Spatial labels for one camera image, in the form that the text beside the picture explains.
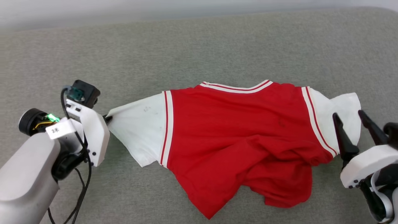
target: black cable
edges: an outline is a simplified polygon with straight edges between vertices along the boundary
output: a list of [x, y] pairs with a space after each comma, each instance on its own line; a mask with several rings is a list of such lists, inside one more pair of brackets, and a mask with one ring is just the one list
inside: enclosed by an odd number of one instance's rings
[[[66, 110], [65, 101], [64, 101], [64, 94], [65, 94], [65, 92], [67, 90], [68, 90], [67, 88], [63, 88], [62, 91], [61, 91], [61, 106], [62, 106], [62, 110], [64, 111], [64, 114], [65, 114], [66, 118], [70, 119], [70, 116], [68, 114], [68, 111]], [[80, 144], [82, 145], [82, 147], [83, 147], [82, 151], [85, 154], [85, 157], [87, 158], [87, 161], [88, 161], [88, 177], [87, 177], [87, 181], [86, 181], [86, 186], [85, 186], [84, 190], [82, 190], [82, 193], [81, 193], [81, 195], [79, 197], [79, 200], [77, 202], [76, 211], [75, 211], [75, 214], [74, 214], [74, 217], [73, 217], [72, 224], [75, 224], [75, 222], [76, 222], [77, 215], [79, 214], [79, 210], [80, 210], [80, 207], [81, 207], [81, 205], [83, 203], [84, 196], [86, 195], [86, 192], [87, 192], [88, 184], [90, 183], [91, 171], [92, 171], [91, 159], [90, 159], [90, 155], [88, 154], [87, 147], [83, 143], [82, 139], [80, 138], [80, 136], [79, 136], [79, 134], [77, 132], [75, 132], [75, 135], [76, 135], [77, 139], [79, 140]]]
[[[82, 192], [83, 192], [83, 190], [84, 190], [84, 188], [85, 188], [85, 185], [84, 185], [84, 181], [83, 181], [82, 175], [80, 174], [80, 171], [79, 171], [77, 168], [75, 168], [75, 170], [76, 170], [77, 174], [79, 175], [80, 182], [82, 182], [82, 186], [83, 186]], [[50, 219], [50, 221], [51, 221], [51, 224], [55, 224], [55, 221], [54, 221], [53, 216], [52, 216], [52, 214], [51, 214], [50, 208], [47, 209], [47, 212], [48, 212], [48, 214], [49, 214], [49, 219]], [[67, 224], [67, 223], [69, 222], [69, 220], [72, 218], [72, 216], [73, 216], [73, 214], [74, 214], [75, 212], [76, 212], [76, 207], [73, 209], [72, 213], [71, 213], [71, 214], [69, 215], [69, 217], [66, 219], [66, 221], [64, 222], [64, 224]]]
[[53, 216], [51, 215], [50, 208], [47, 209], [47, 212], [48, 212], [48, 214], [49, 214], [49, 218], [50, 218], [51, 223], [52, 223], [52, 224], [55, 224], [54, 219], [53, 219]]

